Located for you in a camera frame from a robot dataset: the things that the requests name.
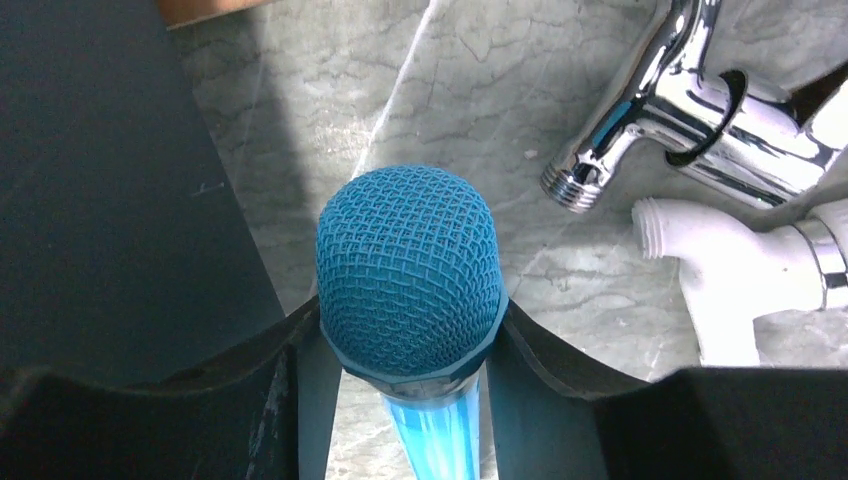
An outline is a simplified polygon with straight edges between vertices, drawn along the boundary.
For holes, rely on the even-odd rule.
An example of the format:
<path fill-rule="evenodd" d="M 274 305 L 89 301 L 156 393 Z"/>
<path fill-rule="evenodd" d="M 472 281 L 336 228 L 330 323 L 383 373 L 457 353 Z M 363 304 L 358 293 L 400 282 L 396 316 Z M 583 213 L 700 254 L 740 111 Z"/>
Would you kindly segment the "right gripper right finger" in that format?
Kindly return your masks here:
<path fill-rule="evenodd" d="M 655 383 L 510 305 L 488 360 L 503 479 L 843 479 L 843 370 L 686 368 Z"/>

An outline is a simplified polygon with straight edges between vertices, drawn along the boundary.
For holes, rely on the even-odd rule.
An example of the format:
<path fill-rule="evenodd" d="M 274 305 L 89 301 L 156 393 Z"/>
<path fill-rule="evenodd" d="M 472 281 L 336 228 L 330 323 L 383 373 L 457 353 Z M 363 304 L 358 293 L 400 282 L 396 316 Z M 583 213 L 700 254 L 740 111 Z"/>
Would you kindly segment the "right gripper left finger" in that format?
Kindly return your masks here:
<path fill-rule="evenodd" d="M 1 373 L 5 479 L 321 479 L 340 365 L 311 299 L 215 358 L 108 388 Z"/>

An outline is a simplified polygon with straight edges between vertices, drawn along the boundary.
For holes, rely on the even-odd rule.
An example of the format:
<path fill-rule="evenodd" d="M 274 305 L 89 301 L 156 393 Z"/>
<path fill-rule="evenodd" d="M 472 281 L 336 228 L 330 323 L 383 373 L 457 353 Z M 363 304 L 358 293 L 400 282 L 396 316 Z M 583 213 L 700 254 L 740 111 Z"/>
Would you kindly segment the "blue microphone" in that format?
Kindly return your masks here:
<path fill-rule="evenodd" d="M 320 327 L 382 396 L 419 479 L 480 475 L 480 371 L 509 296 L 491 211 L 424 165 L 345 184 L 316 231 Z"/>

